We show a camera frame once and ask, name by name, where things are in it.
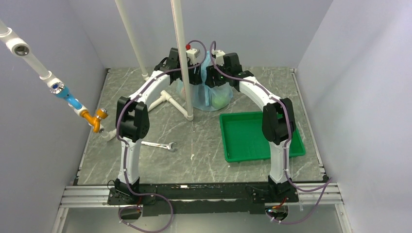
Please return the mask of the light blue plastic bag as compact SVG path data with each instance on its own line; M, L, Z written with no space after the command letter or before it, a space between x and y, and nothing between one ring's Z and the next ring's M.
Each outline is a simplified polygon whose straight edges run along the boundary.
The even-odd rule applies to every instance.
M206 54L206 60L201 64L201 78L203 83L200 85L190 85L191 100L194 108L202 111L217 111L211 105L212 96L227 96L231 102L231 99L233 98L233 91L232 87L228 83L213 88L205 85L206 67L211 63L209 51Z

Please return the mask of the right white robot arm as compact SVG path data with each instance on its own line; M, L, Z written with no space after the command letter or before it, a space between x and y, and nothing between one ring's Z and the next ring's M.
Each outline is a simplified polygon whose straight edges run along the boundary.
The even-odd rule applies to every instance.
M211 49L212 66L207 71L207 81L215 86L229 84L245 94L262 111L262 133L269 143L271 168L268 196L280 201L286 196L290 179L289 154L293 133L296 130L294 109L289 98L281 98L264 87L248 70L243 70L236 53Z

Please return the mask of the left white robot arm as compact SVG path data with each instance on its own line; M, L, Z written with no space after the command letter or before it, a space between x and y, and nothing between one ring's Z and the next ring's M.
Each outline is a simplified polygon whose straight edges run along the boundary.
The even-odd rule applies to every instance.
M115 189L128 204L135 203L140 196L139 154L141 142L150 128L149 107L165 88L182 79L181 64L178 49L171 48L169 56L154 68L137 91L118 99L116 137L121 143L121 166Z

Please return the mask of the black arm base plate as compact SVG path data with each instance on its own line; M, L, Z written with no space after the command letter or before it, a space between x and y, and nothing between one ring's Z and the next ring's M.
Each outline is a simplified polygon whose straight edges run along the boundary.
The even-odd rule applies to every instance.
M137 206L142 216L237 213L262 214L271 205L299 201L297 190L277 189L269 182L140 184L138 195L111 187L110 206Z

